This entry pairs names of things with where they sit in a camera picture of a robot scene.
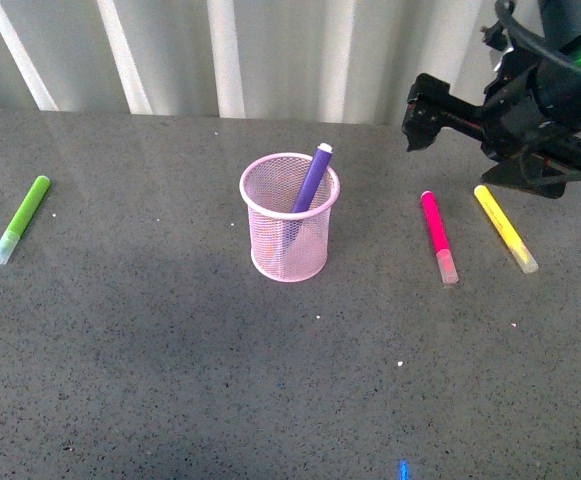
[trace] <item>black cable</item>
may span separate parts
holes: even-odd
[[[578,173],[565,173],[563,175],[555,175],[552,177],[540,177],[531,179],[526,170],[526,160],[532,154],[530,152],[530,147],[525,145],[521,152],[519,153],[518,162],[519,167],[521,167],[521,174],[526,182],[531,185],[554,185],[555,183],[569,183],[569,182],[581,182],[581,172]]]
[[[503,25],[515,40],[519,41],[528,50],[540,55],[541,57],[570,70],[577,75],[581,75],[581,67],[574,63],[570,57],[561,52],[550,50],[543,38],[532,33],[527,28],[523,27],[517,22],[512,14],[506,8],[506,0],[496,0],[494,9],[497,13],[497,18],[501,25]]]

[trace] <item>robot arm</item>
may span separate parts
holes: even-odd
[[[408,151],[450,127],[497,162],[486,183],[559,198],[567,182],[581,180],[581,0],[538,1],[545,39],[514,20],[513,1],[496,0],[499,20],[482,31],[504,55],[483,106],[453,97],[430,75],[417,77],[402,125]]]

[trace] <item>speckled table surface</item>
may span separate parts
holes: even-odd
[[[277,283],[238,180],[322,141],[328,263]],[[0,234],[53,181],[0,267],[0,478],[581,478],[581,184],[493,189],[524,275],[472,196],[478,144],[405,147],[397,127],[0,110]]]

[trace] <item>white curtain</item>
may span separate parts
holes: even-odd
[[[515,13],[540,30],[536,0]],[[494,0],[0,0],[0,107],[399,124],[483,101]]]

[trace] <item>pen cup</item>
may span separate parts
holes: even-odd
[[[328,257],[330,209],[340,190],[331,167],[310,209],[290,213],[311,160],[301,153],[268,155],[246,168],[239,182],[248,205],[252,262],[266,277],[280,282],[313,277]]]

